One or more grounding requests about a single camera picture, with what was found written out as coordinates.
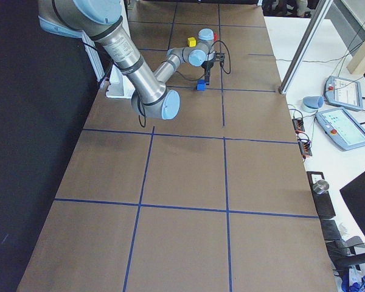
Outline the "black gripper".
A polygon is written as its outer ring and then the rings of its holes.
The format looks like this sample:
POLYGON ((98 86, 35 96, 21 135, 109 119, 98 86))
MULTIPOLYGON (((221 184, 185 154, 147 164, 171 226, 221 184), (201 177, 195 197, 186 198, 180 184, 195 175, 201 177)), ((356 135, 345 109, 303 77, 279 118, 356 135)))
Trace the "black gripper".
POLYGON ((214 66, 214 63, 219 62, 220 67, 224 66, 224 53, 222 52, 213 52, 208 57, 207 60, 203 62, 201 67, 204 69, 204 82, 205 84, 210 84, 210 70, 214 66))

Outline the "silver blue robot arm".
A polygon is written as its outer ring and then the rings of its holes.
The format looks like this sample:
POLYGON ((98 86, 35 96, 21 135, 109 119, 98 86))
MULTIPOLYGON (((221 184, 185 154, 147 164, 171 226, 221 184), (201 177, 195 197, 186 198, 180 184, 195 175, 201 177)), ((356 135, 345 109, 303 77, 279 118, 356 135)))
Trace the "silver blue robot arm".
POLYGON ((38 1, 38 17, 41 28, 49 33, 71 38, 86 33, 101 44, 113 64, 133 84, 131 105, 144 118, 176 117, 180 97, 165 83, 181 64, 202 67, 206 83, 214 63, 224 65, 224 54, 214 48, 218 42, 214 32, 205 28, 199 31, 195 46, 168 50, 166 60, 151 71, 123 27, 120 1, 38 1))

